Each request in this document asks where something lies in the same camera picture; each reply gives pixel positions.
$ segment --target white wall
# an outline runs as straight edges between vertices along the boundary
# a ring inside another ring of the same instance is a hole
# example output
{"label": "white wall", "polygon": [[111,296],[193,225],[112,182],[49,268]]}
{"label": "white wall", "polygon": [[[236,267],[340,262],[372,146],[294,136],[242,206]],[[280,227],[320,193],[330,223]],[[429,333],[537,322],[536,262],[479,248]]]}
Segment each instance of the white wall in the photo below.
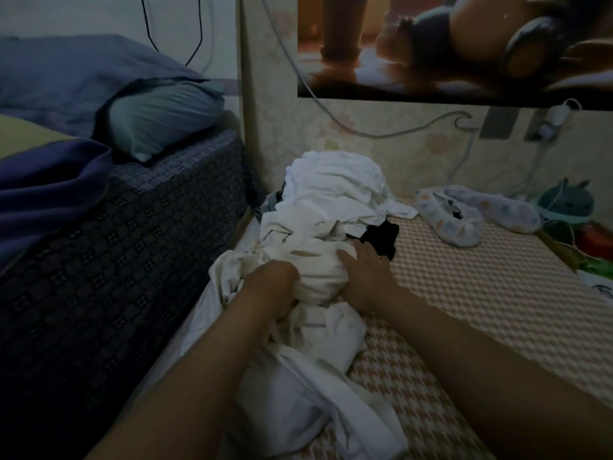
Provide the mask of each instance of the white wall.
{"label": "white wall", "polygon": [[[240,79],[237,0],[201,4],[203,41],[189,67],[208,78]],[[145,0],[145,7],[159,50],[188,61],[200,39],[198,0]],[[0,37],[103,33],[150,46],[140,0],[0,0]],[[239,119],[240,107],[239,97],[226,97],[226,109]]]}

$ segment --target pillow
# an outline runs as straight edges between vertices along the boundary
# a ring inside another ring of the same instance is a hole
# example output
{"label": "pillow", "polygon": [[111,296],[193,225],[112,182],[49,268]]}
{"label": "pillow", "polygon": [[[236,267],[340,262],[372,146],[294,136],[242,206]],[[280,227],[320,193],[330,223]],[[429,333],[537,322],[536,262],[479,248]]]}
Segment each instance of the pillow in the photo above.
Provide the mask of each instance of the pillow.
{"label": "pillow", "polygon": [[154,81],[148,88],[111,104],[110,144],[145,162],[165,147],[211,127],[223,110],[220,84]]}

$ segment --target dark patterned mattress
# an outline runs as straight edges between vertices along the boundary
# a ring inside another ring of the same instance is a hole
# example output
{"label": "dark patterned mattress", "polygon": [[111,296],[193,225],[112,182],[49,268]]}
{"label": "dark patterned mattress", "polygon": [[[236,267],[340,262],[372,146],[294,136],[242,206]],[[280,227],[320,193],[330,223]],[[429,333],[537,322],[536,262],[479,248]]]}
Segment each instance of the dark patterned mattress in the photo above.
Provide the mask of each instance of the dark patterned mattress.
{"label": "dark patterned mattress", "polygon": [[116,166],[95,208],[0,277],[2,457],[83,457],[263,199],[240,138],[211,130]]}

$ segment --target floral wallpaper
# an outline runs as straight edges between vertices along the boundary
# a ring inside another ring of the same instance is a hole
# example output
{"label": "floral wallpaper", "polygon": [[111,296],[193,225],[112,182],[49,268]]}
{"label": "floral wallpaper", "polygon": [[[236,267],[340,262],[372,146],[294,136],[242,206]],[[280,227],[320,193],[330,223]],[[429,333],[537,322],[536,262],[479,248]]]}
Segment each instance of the floral wallpaper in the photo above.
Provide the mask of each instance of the floral wallpaper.
{"label": "floral wallpaper", "polygon": [[[267,0],[290,52],[297,44],[297,0]],[[334,123],[311,99],[296,96],[297,77],[270,28],[261,0],[243,0],[241,60],[245,140],[264,183],[272,191],[283,183],[285,169],[308,150],[346,150],[372,158],[396,196],[412,197],[418,188],[442,185],[462,159],[468,134],[442,120],[426,131],[401,137],[369,139]],[[379,134],[415,127],[448,111],[465,109],[483,119],[486,107],[322,100],[339,120]],[[523,140],[533,110],[523,109],[509,140],[475,141],[469,160],[454,183],[501,193],[525,177],[537,146]],[[595,218],[613,227],[613,114],[573,113],[538,170],[537,195],[569,177],[590,179],[596,198]]]}

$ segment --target checkered mattress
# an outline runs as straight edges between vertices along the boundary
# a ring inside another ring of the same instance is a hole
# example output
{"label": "checkered mattress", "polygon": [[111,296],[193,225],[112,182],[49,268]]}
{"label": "checkered mattress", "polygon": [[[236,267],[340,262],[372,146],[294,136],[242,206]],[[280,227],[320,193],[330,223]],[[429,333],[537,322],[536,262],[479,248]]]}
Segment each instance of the checkered mattress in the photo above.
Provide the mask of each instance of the checkered mattress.
{"label": "checkered mattress", "polygon": [[[482,245],[443,243],[421,219],[400,224],[401,285],[613,407],[613,309],[535,236],[486,226]],[[349,378],[394,405],[406,459],[492,459],[425,364],[396,332],[365,318],[367,349]],[[329,425],[300,459],[336,459]]]}

